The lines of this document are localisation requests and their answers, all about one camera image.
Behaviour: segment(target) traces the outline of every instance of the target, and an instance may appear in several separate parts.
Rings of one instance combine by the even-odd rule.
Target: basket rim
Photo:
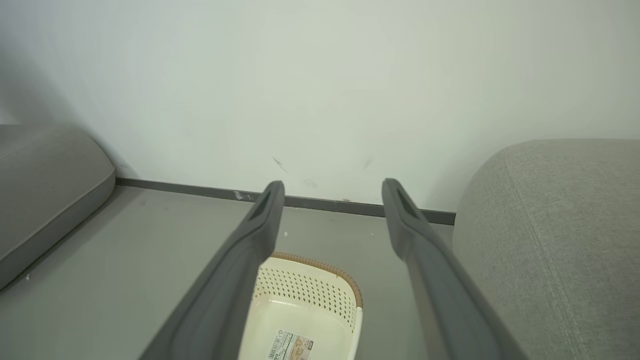
[[[318,268],[320,270],[324,270],[326,272],[330,272],[332,274],[335,274],[336,276],[341,277],[343,280],[345,280],[349,284],[349,286],[351,287],[351,290],[353,290],[353,295],[356,298],[356,306],[362,308],[362,293],[360,293],[360,288],[358,287],[358,284],[356,283],[356,281],[346,271],[341,270],[340,268],[337,268],[333,265],[324,263],[322,261],[313,260],[312,258],[305,258],[304,256],[290,254],[288,252],[276,251],[273,254],[271,254],[271,257],[277,258],[277,259],[295,261],[297,263],[301,263],[304,265],[313,266],[314,268]]]

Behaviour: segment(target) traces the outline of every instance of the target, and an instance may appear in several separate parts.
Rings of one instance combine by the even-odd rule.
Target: label sticker
[[[280,330],[271,345],[268,360],[309,360],[313,340],[289,331]]]

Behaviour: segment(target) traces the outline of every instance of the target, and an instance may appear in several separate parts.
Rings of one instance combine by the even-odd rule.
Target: dark gray baseboard
[[[116,185],[131,186],[133,188],[143,188],[150,190],[160,190],[163,192],[188,193],[217,199],[238,200],[253,202],[260,193],[241,192],[237,190],[206,188],[203,186],[191,186],[169,183],[158,183],[157,181],[116,178]],[[338,213],[349,213],[367,215],[370,217],[384,217],[385,209],[382,205],[362,204],[360,202],[333,201],[321,199],[308,199],[306,197],[286,196],[284,206],[292,208],[316,209],[325,211],[335,211]],[[421,210],[422,214],[433,224],[453,225],[456,213],[446,211]]]

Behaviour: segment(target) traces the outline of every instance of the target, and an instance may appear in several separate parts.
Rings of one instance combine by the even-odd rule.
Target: cream plastic basket
[[[260,267],[239,360],[353,360],[362,295],[346,272],[274,252]]]

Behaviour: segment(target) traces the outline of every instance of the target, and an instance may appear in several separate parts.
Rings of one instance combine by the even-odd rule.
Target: gray ottoman
[[[533,359],[637,359],[640,141],[498,152],[463,195],[453,251]]]
[[[0,288],[95,211],[115,170],[68,127],[0,126]]]

